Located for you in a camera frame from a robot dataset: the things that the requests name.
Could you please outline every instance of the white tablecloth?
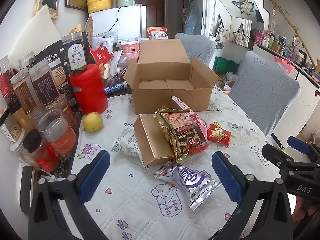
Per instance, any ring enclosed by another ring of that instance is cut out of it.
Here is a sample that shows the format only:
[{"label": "white tablecloth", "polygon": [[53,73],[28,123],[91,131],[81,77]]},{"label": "white tablecloth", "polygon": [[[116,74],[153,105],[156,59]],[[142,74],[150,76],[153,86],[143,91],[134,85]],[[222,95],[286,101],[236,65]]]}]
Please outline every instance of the white tablecloth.
[{"label": "white tablecloth", "polygon": [[[244,174],[250,173],[265,181],[279,177],[278,168],[261,154],[266,137],[230,97],[218,88],[213,89],[208,111],[198,114],[208,124],[220,122],[222,128],[231,131],[236,138],[231,138],[228,148],[211,142],[205,152],[188,160],[189,168],[218,180],[211,158],[214,152],[222,151]],[[104,128],[97,133],[83,131],[81,124],[72,173],[77,174],[101,149],[110,153],[110,167],[92,200],[85,203],[90,215],[110,240],[207,240],[224,226],[237,204],[229,199],[222,186],[195,211],[188,207],[187,194],[177,188],[172,198],[167,200],[166,206],[170,209],[166,210],[163,204],[158,203],[155,193],[168,192],[170,184],[155,179],[152,171],[142,167],[140,160],[111,152],[121,131],[132,127],[137,119],[132,95],[110,98],[109,107],[101,116]],[[260,206],[261,203],[256,205],[245,234],[250,232]]]}]

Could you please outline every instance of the red thermos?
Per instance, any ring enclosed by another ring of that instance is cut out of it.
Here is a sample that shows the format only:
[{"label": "red thermos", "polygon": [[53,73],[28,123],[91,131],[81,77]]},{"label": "red thermos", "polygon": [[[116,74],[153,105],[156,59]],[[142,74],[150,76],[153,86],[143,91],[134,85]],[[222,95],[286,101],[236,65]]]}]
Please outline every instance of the red thermos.
[{"label": "red thermos", "polygon": [[108,99],[98,65],[88,65],[86,71],[71,75],[70,82],[84,114],[101,114],[107,109]]}]

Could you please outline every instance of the counter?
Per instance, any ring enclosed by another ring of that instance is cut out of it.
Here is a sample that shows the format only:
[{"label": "counter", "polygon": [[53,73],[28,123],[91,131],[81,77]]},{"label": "counter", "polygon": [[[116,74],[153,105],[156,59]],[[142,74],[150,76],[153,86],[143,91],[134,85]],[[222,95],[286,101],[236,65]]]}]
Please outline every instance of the counter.
[{"label": "counter", "polygon": [[[252,51],[258,56],[273,62],[275,61],[274,56],[288,60],[281,54],[258,43],[254,44]],[[300,83],[301,92],[292,102],[272,134],[278,145],[284,148],[288,147],[288,137],[297,136],[303,129],[320,99],[319,84],[297,64],[288,61],[294,66],[294,70],[290,72],[289,76]]]}]

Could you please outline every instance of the white refrigerator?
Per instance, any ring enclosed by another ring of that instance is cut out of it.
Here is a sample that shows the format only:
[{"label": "white refrigerator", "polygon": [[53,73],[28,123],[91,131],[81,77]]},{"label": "white refrigerator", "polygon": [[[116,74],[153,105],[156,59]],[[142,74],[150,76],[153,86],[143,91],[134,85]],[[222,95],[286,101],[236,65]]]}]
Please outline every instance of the white refrigerator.
[{"label": "white refrigerator", "polygon": [[89,14],[93,20],[93,36],[118,31],[119,39],[147,37],[147,7],[142,5],[112,8]]}]

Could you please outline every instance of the open cardboard box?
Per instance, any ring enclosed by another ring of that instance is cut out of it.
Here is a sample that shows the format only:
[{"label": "open cardboard box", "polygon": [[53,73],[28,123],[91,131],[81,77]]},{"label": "open cardboard box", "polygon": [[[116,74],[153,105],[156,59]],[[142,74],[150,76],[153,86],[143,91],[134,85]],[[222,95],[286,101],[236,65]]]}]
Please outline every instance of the open cardboard box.
[{"label": "open cardboard box", "polygon": [[156,117],[139,115],[133,128],[145,166],[164,165],[174,158]]},{"label": "open cardboard box", "polygon": [[198,59],[190,63],[179,39],[143,40],[139,63],[130,63],[124,79],[136,114],[153,114],[162,106],[176,109],[172,96],[200,112],[208,109],[217,75]]}]

